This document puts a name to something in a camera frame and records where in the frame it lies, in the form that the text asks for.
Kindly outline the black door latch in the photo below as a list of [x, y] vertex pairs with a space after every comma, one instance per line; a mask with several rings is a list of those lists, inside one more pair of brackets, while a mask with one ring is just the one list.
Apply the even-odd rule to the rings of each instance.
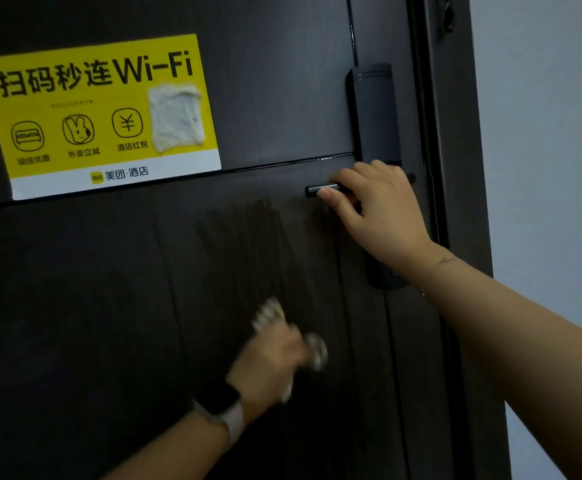
[[442, 36], [453, 33], [455, 29], [455, 8], [453, 0], [440, 0], [439, 24]]

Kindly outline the black smartwatch with white band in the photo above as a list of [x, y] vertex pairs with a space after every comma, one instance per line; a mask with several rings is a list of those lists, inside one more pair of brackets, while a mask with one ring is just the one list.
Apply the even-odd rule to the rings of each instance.
[[193, 410], [207, 421], [226, 430], [226, 450], [230, 450], [246, 427], [239, 391], [225, 379], [219, 379], [201, 389], [195, 395], [192, 405]]

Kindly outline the yellow and white sticker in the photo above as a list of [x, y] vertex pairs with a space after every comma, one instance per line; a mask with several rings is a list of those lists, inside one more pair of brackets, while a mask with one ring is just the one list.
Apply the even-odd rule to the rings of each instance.
[[[203, 146], [154, 149], [163, 83], [199, 88]], [[14, 201], [221, 170], [197, 35], [0, 56], [0, 152]]]

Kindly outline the torn white paper patch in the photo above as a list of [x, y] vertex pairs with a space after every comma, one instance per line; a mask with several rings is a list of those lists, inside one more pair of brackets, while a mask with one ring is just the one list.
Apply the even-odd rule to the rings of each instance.
[[203, 146], [202, 93], [193, 83], [163, 83], [148, 89], [153, 147], [163, 154], [176, 147]]

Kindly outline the dark door frame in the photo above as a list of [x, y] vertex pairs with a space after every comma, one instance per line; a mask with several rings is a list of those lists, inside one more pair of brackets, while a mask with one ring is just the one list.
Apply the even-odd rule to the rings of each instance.
[[[489, 276], [493, 261], [470, 0], [453, 0], [441, 35], [440, 0], [406, 0], [433, 239]], [[505, 403], [481, 362], [439, 315], [455, 480], [511, 480]]]

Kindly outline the person's left forearm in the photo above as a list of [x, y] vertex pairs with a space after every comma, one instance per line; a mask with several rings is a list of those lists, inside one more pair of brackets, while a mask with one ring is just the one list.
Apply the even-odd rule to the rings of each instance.
[[205, 480], [229, 439], [225, 424], [191, 411], [102, 480]]

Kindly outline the person's right forearm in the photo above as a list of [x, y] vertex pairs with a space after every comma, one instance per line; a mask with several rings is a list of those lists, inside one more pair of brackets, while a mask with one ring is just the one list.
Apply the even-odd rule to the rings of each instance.
[[582, 480], [582, 328], [460, 259], [422, 290], [563, 475]]

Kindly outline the person's right hand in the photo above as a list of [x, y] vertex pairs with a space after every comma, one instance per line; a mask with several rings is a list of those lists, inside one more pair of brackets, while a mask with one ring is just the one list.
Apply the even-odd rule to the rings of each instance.
[[331, 177], [358, 198], [362, 230], [349, 232], [373, 258], [410, 284], [423, 288], [446, 264], [457, 262], [447, 249], [434, 243], [407, 174], [396, 166], [374, 160], [357, 162]]

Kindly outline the dark wooden door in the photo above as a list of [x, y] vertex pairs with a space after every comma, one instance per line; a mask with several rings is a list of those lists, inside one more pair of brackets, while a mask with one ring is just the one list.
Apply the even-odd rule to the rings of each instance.
[[0, 55], [195, 32], [222, 170], [15, 203], [0, 151], [0, 479], [97, 479], [220, 377], [270, 296], [324, 371], [243, 434], [218, 480], [454, 480], [437, 313], [369, 285], [304, 187], [359, 158], [345, 78], [393, 67], [428, 213], [415, 0], [0, 0]]

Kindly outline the white cleaning cloth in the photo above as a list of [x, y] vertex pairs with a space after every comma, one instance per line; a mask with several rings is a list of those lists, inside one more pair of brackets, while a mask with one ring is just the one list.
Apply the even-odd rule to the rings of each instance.
[[[280, 377], [273, 366], [271, 359], [271, 328], [278, 322], [287, 322], [285, 311], [279, 300], [275, 297], [268, 298], [257, 309], [254, 318], [252, 319], [252, 327], [255, 332], [255, 339], [257, 343], [258, 354], [263, 355], [265, 362], [275, 373], [277, 382], [277, 391], [280, 393], [277, 402], [279, 404], [287, 404], [292, 396], [294, 388], [295, 374], [290, 378]], [[329, 352], [325, 339], [315, 332], [301, 333], [305, 341], [309, 344], [313, 359], [311, 365], [307, 370], [312, 372], [323, 371], [328, 363]]]

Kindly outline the black electronic door lock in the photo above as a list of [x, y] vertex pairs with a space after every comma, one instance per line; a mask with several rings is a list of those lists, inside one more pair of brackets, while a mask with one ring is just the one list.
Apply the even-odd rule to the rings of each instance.
[[389, 63], [350, 70], [345, 80], [356, 160], [401, 167], [399, 124]]

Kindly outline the black door handle lever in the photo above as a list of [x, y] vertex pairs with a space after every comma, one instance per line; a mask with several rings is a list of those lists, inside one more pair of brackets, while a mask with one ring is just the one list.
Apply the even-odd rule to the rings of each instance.
[[337, 182], [333, 182], [333, 183], [329, 183], [329, 184], [318, 184], [318, 185], [309, 185], [306, 186], [304, 188], [304, 196], [305, 198], [309, 199], [309, 198], [316, 198], [318, 197], [318, 192], [321, 189], [334, 189], [336, 191], [339, 191], [340, 193], [343, 194], [353, 194], [354, 192], [349, 189], [348, 187], [337, 183]]

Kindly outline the person's left hand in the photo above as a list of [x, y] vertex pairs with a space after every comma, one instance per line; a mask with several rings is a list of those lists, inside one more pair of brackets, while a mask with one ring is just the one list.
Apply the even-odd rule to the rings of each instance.
[[279, 404], [280, 396], [274, 371], [258, 354], [256, 338], [252, 336], [244, 345], [226, 375], [226, 381], [241, 395], [246, 427]]

